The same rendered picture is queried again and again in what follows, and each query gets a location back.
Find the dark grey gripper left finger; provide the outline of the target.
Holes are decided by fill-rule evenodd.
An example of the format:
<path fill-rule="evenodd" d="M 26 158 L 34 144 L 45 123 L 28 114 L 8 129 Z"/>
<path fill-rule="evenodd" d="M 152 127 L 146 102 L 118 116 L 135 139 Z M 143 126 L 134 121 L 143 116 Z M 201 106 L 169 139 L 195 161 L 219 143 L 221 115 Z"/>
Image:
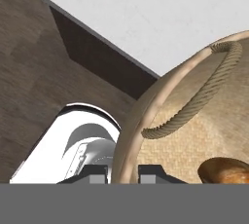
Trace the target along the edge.
<path fill-rule="evenodd" d="M 89 184 L 107 184 L 108 167 L 106 165 L 85 165 L 77 175 L 60 181 L 60 184 L 71 184 L 84 181 Z"/>

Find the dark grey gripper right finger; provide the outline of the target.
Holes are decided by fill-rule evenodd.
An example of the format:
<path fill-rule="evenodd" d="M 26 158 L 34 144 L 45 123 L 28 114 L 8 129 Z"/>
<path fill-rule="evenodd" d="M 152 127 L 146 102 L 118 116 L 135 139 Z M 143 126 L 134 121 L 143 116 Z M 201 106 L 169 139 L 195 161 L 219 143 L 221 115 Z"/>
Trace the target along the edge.
<path fill-rule="evenodd" d="M 139 165 L 138 166 L 139 184 L 185 184 L 172 175 L 167 174 L 161 165 Z"/>

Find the woven basket with rope handle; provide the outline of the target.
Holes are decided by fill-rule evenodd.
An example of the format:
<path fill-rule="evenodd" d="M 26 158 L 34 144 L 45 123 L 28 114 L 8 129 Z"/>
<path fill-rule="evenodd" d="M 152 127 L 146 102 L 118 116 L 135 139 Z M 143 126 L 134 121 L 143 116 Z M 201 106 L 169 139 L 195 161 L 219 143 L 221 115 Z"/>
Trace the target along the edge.
<path fill-rule="evenodd" d="M 157 80 L 128 114 L 115 150 L 111 181 L 136 183 L 138 167 L 161 165 L 185 182 L 198 183 L 197 169 L 213 157 L 249 164 L 249 30 L 222 38 L 243 49 L 238 65 L 219 92 L 183 127 L 150 140 L 142 130 L 170 120 L 199 91 L 224 54 L 206 46 Z"/>

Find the brown bread loaf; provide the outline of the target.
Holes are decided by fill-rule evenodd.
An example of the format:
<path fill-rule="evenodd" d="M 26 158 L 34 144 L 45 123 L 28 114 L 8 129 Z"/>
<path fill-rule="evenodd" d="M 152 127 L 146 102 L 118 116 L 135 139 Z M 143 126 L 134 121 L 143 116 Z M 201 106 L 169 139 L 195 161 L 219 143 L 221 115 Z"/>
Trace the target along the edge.
<path fill-rule="evenodd" d="M 249 164 L 233 158 L 208 159 L 197 173 L 202 183 L 249 184 Z"/>

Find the white and black round object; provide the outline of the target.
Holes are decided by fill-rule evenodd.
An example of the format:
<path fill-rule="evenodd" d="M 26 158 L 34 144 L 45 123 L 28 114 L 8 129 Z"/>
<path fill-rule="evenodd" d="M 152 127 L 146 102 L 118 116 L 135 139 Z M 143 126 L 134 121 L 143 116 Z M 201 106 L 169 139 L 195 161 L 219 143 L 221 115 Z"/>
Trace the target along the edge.
<path fill-rule="evenodd" d="M 85 165 L 106 165 L 110 183 L 120 131 L 118 122 L 105 110 L 69 103 L 41 134 L 10 182 L 57 184 L 79 174 Z"/>

